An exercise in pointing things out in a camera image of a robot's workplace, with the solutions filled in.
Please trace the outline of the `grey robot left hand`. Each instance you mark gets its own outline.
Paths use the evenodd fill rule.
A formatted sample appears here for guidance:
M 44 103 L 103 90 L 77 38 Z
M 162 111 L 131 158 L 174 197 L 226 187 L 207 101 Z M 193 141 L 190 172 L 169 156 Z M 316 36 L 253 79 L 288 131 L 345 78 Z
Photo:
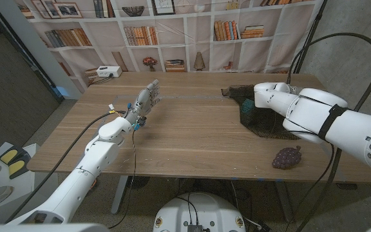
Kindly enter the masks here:
M 155 79 L 140 91 L 134 105 L 128 110 L 124 117 L 127 121 L 131 124 L 144 124 L 146 115 L 151 111 L 152 107 L 160 101 L 160 98 L 158 98 L 160 86 L 158 84 L 158 79 Z

